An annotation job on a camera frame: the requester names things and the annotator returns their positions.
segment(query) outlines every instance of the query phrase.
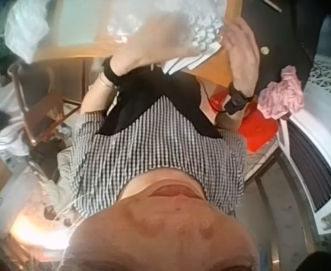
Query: checkered shirt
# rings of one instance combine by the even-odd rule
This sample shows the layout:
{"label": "checkered shirt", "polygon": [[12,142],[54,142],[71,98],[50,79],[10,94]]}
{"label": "checkered shirt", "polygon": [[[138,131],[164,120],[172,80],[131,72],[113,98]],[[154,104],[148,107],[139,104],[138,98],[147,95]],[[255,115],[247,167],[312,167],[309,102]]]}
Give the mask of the checkered shirt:
{"label": "checkered shirt", "polygon": [[103,122],[103,112],[86,113],[74,129],[71,188],[82,216],[112,206],[130,180],[156,168],[188,173],[223,212],[240,200],[246,144],[238,133],[220,130],[222,138],[202,136],[166,97],[114,135],[96,134]]}

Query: pink towel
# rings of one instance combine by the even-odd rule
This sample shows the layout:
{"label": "pink towel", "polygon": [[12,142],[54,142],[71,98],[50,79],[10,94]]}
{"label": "pink towel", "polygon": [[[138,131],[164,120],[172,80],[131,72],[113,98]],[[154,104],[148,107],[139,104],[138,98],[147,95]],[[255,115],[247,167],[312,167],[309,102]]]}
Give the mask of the pink towel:
{"label": "pink towel", "polygon": [[295,67],[287,66],[281,73],[280,83],[270,82],[258,99],[258,110],[266,119],[280,119],[297,113],[304,107],[302,85]]}

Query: black wristband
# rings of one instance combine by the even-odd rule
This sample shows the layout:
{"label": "black wristband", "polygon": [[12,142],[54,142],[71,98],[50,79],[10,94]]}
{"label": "black wristband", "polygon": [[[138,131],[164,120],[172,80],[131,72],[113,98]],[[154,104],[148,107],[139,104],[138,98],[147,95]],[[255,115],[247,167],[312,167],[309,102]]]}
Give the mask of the black wristband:
{"label": "black wristband", "polygon": [[254,96],[246,97],[241,91],[234,87],[233,82],[229,85],[229,95],[231,99],[225,106],[225,110],[229,115],[234,115],[236,112],[243,110],[254,98]]}
{"label": "black wristband", "polygon": [[104,68],[104,75],[105,77],[114,84],[114,86],[120,86],[123,82],[124,76],[117,76],[110,66],[110,61],[113,58],[113,56],[110,56],[108,58],[105,58],[103,62],[103,68]]}

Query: floor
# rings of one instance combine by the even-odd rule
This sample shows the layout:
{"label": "floor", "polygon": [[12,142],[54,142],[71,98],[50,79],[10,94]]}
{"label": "floor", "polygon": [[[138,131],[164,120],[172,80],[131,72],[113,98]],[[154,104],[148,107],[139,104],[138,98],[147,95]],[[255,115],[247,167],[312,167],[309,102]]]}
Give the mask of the floor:
{"label": "floor", "polygon": [[271,241],[274,238],[278,243],[281,270],[296,270],[308,253],[300,212],[287,180],[277,164],[263,176],[262,185],[271,207],[275,230],[255,182],[245,189],[235,216],[252,233],[259,249],[266,252],[268,266],[271,262]]}

